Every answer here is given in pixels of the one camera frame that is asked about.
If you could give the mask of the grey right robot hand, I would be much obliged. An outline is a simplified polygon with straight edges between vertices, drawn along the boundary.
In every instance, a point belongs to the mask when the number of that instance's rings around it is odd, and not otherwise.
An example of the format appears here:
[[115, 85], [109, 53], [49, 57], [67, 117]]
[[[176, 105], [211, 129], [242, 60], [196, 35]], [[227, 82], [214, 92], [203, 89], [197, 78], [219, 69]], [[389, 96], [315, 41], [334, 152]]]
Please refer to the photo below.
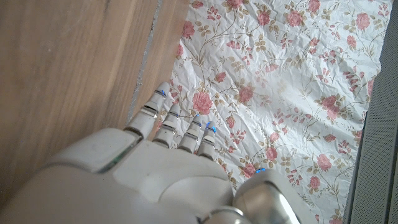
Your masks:
[[310, 223], [278, 173], [257, 168], [238, 190], [215, 162], [216, 125], [194, 117], [176, 149], [161, 83], [122, 130], [102, 129], [54, 155], [1, 210], [2, 223]]

